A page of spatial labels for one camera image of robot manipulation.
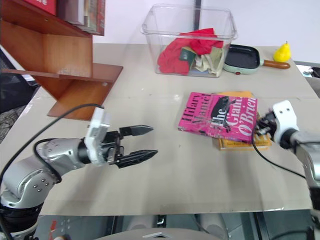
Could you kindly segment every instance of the yellow pear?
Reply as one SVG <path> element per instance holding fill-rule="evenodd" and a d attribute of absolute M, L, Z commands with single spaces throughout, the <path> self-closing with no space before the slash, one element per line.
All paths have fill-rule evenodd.
<path fill-rule="evenodd" d="M 291 57 L 291 51 L 290 51 L 290 45 L 288 42 L 286 42 L 281 47 L 279 47 L 273 55 L 273 59 L 277 62 L 286 62 L 290 59 L 290 57 Z"/>

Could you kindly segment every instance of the wooden pan handle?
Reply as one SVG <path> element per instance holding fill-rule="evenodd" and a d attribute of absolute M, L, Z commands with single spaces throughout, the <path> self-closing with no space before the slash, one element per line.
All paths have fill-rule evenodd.
<path fill-rule="evenodd" d="M 290 64 L 287 62 L 279 62 L 279 61 L 269 61 L 264 60 L 263 66 L 277 68 L 277 69 L 288 69 L 290 68 Z"/>

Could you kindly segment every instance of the red towel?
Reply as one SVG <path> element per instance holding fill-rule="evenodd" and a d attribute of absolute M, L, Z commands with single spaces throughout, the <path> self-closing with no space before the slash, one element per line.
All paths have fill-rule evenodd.
<path fill-rule="evenodd" d="M 197 37 L 217 37 L 214 34 L 213 28 L 200 29 L 188 33 L 181 33 L 181 36 L 193 35 Z M 176 38 L 172 41 L 165 50 L 160 53 L 158 58 L 159 69 L 164 74 L 182 74 L 189 73 L 188 61 L 180 60 L 180 52 L 182 47 L 191 47 L 198 55 L 211 53 L 212 47 L 222 48 L 223 41 L 192 39 L 192 38 Z"/>

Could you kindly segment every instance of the wooden shelf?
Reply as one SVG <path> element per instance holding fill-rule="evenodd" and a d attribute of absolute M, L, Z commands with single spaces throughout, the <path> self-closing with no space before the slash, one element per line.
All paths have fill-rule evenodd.
<path fill-rule="evenodd" d="M 80 104 L 102 104 L 123 69 L 93 63 L 89 33 L 23 0 L 1 1 L 0 35 L 2 46 L 26 69 L 21 74 L 35 76 L 57 100 L 49 116 Z M 68 118 L 90 120 L 93 111 L 83 108 Z"/>

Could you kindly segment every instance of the table surface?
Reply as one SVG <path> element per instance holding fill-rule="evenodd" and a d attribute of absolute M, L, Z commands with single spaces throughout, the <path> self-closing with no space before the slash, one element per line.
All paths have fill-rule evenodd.
<path fill-rule="evenodd" d="M 258 47 L 271 60 L 276 47 Z M 177 130 L 190 92 L 251 91 L 258 110 L 290 100 L 301 130 L 320 133 L 320 99 L 293 61 L 280 70 L 260 67 L 252 75 L 223 72 L 219 78 L 156 74 L 147 45 L 94 44 L 94 62 L 122 65 L 105 100 L 110 130 L 149 125 L 152 132 L 126 137 L 125 153 L 158 149 L 150 160 L 127 168 L 87 165 L 63 176 L 47 197 L 44 215 L 145 215 L 295 210 L 311 207 L 304 179 L 265 162 L 254 151 L 219 151 L 217 140 Z M 0 144 L 1 166 L 34 133 L 52 121 L 55 100 L 42 88 Z M 44 138 L 82 138 L 88 122 L 62 119 Z M 32 154 L 29 146 L 18 160 Z M 303 173 L 301 163 L 273 144 L 263 151 L 272 161 Z"/>

